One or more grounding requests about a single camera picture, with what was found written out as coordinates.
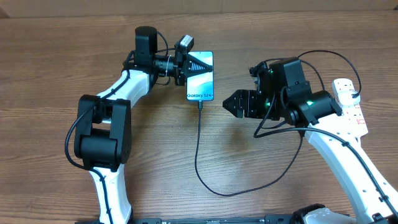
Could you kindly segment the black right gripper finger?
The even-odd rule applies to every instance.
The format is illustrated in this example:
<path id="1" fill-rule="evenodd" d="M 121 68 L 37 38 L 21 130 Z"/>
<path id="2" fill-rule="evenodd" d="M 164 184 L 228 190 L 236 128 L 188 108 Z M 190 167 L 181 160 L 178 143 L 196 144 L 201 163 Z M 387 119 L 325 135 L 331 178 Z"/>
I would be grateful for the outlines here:
<path id="1" fill-rule="evenodd" d="M 246 90 L 236 90 L 230 97 L 225 99 L 226 104 L 239 105 L 245 99 Z"/>
<path id="2" fill-rule="evenodd" d="M 235 101 L 223 102 L 223 108 L 237 118 L 243 118 L 243 110 Z"/>

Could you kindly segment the Samsung Galaxy smartphone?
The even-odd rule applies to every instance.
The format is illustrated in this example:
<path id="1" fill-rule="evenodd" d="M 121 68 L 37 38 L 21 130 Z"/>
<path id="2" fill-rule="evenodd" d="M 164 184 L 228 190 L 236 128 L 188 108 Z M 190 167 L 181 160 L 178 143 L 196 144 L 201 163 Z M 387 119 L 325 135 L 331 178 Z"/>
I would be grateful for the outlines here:
<path id="1" fill-rule="evenodd" d="M 186 67 L 188 101 L 214 99 L 214 55 L 212 51 L 189 52 Z"/>

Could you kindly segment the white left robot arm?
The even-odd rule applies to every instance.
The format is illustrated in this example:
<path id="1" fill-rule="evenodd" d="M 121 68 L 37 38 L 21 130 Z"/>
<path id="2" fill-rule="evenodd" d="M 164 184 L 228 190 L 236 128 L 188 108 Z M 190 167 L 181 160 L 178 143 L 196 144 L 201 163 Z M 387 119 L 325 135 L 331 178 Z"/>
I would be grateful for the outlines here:
<path id="1" fill-rule="evenodd" d="M 160 50 L 157 46 L 160 35 L 151 26 L 135 29 L 136 48 L 124 60 L 119 80 L 97 95 L 80 98 L 77 118 L 66 136 L 70 164 L 87 170 L 94 180 L 100 206 L 97 223 L 134 221 L 124 177 L 131 153 L 132 108 L 158 77 L 173 77 L 180 86 L 186 82 L 193 37 L 183 35 L 172 49 L 174 55 L 169 55 L 169 47 Z"/>

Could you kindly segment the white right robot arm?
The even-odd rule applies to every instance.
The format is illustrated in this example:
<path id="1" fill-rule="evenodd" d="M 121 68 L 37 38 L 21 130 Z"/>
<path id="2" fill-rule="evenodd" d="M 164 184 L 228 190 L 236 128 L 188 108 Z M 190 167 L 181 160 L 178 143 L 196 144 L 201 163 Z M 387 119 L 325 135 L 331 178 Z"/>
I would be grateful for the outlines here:
<path id="1" fill-rule="evenodd" d="M 289 124 L 321 154 L 351 202 L 358 223 L 397 223 L 397 190 L 359 143 L 348 115 L 326 90 L 313 92 L 297 57 L 250 69 L 256 90 L 236 90 L 223 108 L 237 118 Z"/>

